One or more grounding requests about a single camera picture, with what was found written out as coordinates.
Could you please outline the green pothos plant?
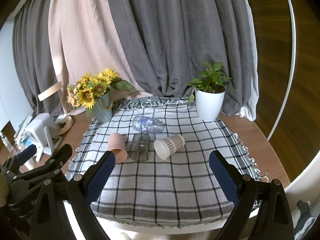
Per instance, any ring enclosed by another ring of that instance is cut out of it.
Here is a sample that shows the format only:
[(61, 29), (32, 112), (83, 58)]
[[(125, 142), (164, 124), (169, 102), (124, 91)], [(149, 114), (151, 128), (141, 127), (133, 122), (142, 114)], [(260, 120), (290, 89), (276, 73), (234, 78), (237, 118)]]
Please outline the green pothos plant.
[(212, 94), (220, 94), (227, 90), (227, 86), (231, 77), (228, 77), (223, 71), (223, 63), (216, 62), (210, 64), (209, 62), (204, 62), (207, 70), (200, 73), (199, 77), (193, 78), (188, 86), (193, 87), (194, 90), (202, 91)]

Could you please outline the light blue ribbed vase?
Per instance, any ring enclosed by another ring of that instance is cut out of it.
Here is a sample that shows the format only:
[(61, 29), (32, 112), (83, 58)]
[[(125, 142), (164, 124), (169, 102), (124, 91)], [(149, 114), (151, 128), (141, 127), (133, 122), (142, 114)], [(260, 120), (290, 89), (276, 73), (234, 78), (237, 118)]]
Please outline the light blue ribbed vase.
[(105, 124), (112, 119), (112, 105), (113, 101), (110, 92), (97, 98), (92, 109), (92, 114), (100, 124)]

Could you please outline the beige pink curtain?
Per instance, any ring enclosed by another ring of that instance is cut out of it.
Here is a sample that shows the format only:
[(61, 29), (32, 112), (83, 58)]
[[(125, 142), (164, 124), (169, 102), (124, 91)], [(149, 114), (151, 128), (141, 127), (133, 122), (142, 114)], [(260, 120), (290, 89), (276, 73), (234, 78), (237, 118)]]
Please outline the beige pink curtain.
[(132, 74), (108, 0), (50, 0), (48, 34), (54, 71), (64, 86), (110, 68), (133, 85), (112, 90), (112, 100), (150, 96)]

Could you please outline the clear printed glass cup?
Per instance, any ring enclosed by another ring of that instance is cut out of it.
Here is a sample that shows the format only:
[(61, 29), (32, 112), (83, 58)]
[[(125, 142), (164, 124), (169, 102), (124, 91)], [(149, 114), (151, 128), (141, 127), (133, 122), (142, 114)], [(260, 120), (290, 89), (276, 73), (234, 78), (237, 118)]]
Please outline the clear printed glass cup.
[(135, 116), (132, 128), (142, 133), (159, 134), (163, 132), (164, 122), (143, 115)]

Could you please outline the pink plastic cup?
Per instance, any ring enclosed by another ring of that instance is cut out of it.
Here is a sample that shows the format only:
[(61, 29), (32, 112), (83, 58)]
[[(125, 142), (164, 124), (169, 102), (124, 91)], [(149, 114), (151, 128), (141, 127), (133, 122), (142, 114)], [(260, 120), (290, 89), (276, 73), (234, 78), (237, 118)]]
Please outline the pink plastic cup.
[(116, 163), (122, 163), (127, 159), (126, 145), (121, 134), (112, 133), (109, 136), (107, 149), (115, 155)]

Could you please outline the patterned paper cup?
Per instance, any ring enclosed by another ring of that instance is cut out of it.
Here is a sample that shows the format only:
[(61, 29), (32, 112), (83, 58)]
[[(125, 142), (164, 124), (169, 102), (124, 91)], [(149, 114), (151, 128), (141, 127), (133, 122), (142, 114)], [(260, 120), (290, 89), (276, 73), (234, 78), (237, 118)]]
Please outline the patterned paper cup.
[(156, 154), (162, 160), (167, 160), (185, 145), (185, 140), (181, 135), (156, 140), (153, 144)]

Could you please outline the white plant pot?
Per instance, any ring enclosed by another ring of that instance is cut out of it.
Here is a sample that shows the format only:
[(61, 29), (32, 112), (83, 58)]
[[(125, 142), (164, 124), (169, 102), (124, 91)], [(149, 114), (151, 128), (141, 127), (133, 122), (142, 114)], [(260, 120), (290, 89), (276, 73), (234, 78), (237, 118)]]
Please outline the white plant pot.
[(205, 122), (215, 121), (220, 113), (225, 92), (215, 94), (197, 90), (195, 95), (198, 117)]

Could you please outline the sunflower bouquet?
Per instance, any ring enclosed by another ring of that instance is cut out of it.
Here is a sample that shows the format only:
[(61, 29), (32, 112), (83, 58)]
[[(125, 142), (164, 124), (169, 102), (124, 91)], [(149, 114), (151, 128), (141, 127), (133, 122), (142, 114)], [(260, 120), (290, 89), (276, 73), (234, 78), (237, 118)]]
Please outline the sunflower bouquet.
[(111, 92), (112, 89), (124, 91), (133, 88), (133, 85), (121, 79), (117, 72), (106, 68), (97, 75), (85, 74), (76, 80), (74, 85), (69, 83), (67, 85), (67, 102), (73, 108), (84, 107), (86, 116), (89, 117), (97, 98)]

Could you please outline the grey curtain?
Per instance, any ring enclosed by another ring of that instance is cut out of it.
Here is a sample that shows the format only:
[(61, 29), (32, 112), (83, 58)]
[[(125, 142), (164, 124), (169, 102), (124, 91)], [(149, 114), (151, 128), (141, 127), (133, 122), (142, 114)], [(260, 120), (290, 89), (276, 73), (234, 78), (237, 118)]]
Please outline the grey curtain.
[[(255, 120), (257, 48), (248, 0), (108, 0), (129, 67), (155, 96), (187, 96), (204, 62), (222, 62), (229, 81), (221, 112)], [(26, 0), (14, 21), (16, 73), (34, 113), (62, 113), (38, 95), (58, 82), (50, 51), (50, 0)]]

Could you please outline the grey plaid tablecloth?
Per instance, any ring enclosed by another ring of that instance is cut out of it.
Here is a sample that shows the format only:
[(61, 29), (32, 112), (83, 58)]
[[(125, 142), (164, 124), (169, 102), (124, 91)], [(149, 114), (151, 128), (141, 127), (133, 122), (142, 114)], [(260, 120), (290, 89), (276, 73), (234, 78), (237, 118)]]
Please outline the grey plaid tablecloth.
[(197, 116), (196, 107), (185, 99), (156, 96), (117, 101), (110, 122), (93, 120), (66, 177), (83, 174), (95, 164), (107, 150), (112, 133), (121, 134), (130, 145), (135, 134), (133, 120), (138, 115), (164, 123), (164, 131), (152, 135), (151, 140), (181, 135), (185, 145), (166, 160), (149, 145), (147, 161), (126, 159), (117, 164), (91, 205), (97, 216), (136, 226), (171, 228), (228, 217), (233, 204), (225, 198), (208, 164), (213, 150), (220, 151), (240, 173), (260, 179), (247, 148), (221, 119), (204, 122)]

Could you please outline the smoky transparent square cup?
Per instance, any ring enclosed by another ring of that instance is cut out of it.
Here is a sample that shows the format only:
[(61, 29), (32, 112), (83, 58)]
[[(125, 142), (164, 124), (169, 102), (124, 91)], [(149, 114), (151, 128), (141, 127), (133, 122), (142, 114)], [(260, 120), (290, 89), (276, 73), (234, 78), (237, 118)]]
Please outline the smoky transparent square cup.
[(149, 142), (148, 133), (136, 133), (128, 151), (130, 158), (135, 161), (148, 161)]

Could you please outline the wooden desk lamp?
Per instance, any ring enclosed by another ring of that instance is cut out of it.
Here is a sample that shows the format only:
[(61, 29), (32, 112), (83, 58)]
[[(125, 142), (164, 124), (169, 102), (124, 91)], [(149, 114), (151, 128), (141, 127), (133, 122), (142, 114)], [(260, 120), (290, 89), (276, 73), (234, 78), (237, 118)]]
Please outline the wooden desk lamp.
[(55, 104), (62, 107), (63, 113), (60, 114), (55, 119), (55, 124), (57, 125), (57, 132), (56, 135), (63, 135), (67, 133), (70, 128), (73, 126), (73, 119), (71, 115), (68, 113), (67, 109), (63, 104), (63, 83), (61, 81), (57, 82), (56, 84), (50, 86), (45, 91), (38, 95), (39, 101), (47, 100), (50, 97), (54, 97)]

